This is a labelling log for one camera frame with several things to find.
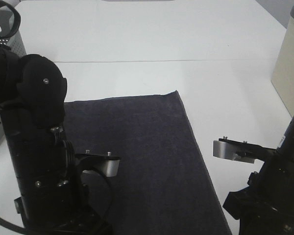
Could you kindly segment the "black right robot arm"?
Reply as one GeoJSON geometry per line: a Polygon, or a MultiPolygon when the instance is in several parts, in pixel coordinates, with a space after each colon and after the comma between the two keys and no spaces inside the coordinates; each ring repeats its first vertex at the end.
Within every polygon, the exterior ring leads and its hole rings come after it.
{"type": "Polygon", "coordinates": [[[230,192],[223,208],[239,220],[241,235],[294,235],[294,116],[276,149],[232,141],[213,142],[213,155],[254,163],[263,161],[248,186],[230,192]]]}

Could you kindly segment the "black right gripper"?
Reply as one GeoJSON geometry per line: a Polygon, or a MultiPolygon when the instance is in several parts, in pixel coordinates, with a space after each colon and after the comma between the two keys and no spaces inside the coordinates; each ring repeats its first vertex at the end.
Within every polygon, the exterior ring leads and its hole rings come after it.
{"type": "Polygon", "coordinates": [[[223,208],[239,220],[240,235],[294,235],[294,181],[248,181],[223,208]]]}

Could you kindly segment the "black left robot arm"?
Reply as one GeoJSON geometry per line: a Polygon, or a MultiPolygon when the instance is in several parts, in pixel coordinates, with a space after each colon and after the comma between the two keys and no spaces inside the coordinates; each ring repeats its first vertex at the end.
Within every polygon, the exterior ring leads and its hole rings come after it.
{"type": "Polygon", "coordinates": [[[19,57],[0,47],[0,117],[20,197],[26,235],[111,235],[105,216],[89,205],[85,170],[104,156],[76,154],[63,127],[67,80],[46,57],[19,57]]]}

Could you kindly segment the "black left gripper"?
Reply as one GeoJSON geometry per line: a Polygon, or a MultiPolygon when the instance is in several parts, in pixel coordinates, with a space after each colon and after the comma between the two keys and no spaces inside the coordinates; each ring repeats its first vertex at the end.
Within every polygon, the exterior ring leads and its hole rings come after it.
{"type": "Polygon", "coordinates": [[[22,220],[41,235],[111,235],[112,225],[69,193],[22,194],[22,220]]]}

